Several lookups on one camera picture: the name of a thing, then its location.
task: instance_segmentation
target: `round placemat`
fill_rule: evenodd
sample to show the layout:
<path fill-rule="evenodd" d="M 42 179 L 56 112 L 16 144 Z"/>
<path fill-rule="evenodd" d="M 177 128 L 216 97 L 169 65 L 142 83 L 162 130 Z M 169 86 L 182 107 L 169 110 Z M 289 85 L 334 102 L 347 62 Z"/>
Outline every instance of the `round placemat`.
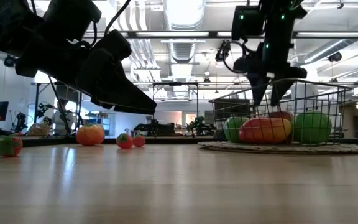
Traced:
<path fill-rule="evenodd" d="M 251 145 L 231 142 L 199 142 L 202 149 L 229 152 L 249 152 L 266 154 L 358 154 L 358 145 Z"/>

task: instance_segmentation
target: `green apple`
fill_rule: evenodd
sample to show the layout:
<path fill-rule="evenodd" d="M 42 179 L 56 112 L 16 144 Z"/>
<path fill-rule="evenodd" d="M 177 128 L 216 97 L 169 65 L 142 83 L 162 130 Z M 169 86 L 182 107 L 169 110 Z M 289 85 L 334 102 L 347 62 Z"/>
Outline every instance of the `green apple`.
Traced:
<path fill-rule="evenodd" d="M 249 120 L 249 118 L 242 116 L 230 117 L 224 122 L 223 130 L 226 139 L 230 142 L 239 142 L 239 129 Z"/>
<path fill-rule="evenodd" d="M 332 123 L 326 114 L 312 111 L 297 114 L 294 127 L 294 141 L 301 144 L 327 142 Z"/>

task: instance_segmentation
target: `wooden table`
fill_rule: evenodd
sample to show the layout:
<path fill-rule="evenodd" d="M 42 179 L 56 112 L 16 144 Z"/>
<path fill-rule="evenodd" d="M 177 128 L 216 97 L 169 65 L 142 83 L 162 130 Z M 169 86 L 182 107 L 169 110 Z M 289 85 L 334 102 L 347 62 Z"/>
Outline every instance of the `wooden table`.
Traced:
<path fill-rule="evenodd" d="M 0 159 L 0 223 L 358 223 L 358 156 L 30 147 Z"/>

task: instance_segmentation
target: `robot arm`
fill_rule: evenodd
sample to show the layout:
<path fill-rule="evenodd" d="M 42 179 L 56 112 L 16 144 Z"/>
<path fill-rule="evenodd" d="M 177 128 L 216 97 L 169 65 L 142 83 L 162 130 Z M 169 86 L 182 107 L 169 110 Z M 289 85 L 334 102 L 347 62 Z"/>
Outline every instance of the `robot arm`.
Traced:
<path fill-rule="evenodd" d="M 254 97 L 259 105 L 271 80 L 306 78 L 303 68 L 291 67 L 287 62 L 295 19 L 302 19 L 307 12 L 300 5 L 303 0 L 260 0 L 258 6 L 237 6 L 232 23 L 232 39 L 244 41 L 243 56 L 234 63 L 234 72 L 247 73 Z M 245 47 L 247 36 L 264 34 L 256 51 Z M 276 106 L 293 85 L 293 80 L 282 80 L 273 85 L 271 104 Z"/>
<path fill-rule="evenodd" d="M 18 75 L 35 77 L 40 70 L 91 96 L 96 105 L 154 114 L 156 103 L 125 76 L 121 61 L 132 53 L 128 41 L 116 30 L 94 46 L 82 41 L 100 18 L 91 0 L 51 0 L 43 17 L 27 0 L 0 0 L 0 51 L 18 57 Z"/>

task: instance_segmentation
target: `black wire basket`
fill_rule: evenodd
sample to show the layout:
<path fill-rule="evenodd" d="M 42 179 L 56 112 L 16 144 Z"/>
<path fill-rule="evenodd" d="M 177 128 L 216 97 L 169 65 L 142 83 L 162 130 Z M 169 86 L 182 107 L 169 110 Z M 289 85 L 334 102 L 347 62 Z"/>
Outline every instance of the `black wire basket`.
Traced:
<path fill-rule="evenodd" d="M 284 85 L 291 88 L 277 100 L 278 87 Z M 213 104 L 216 127 L 223 130 L 229 142 L 340 144 L 343 105 L 351 90 L 346 86 L 287 78 L 209 102 Z M 262 100 L 255 101 L 258 95 Z"/>

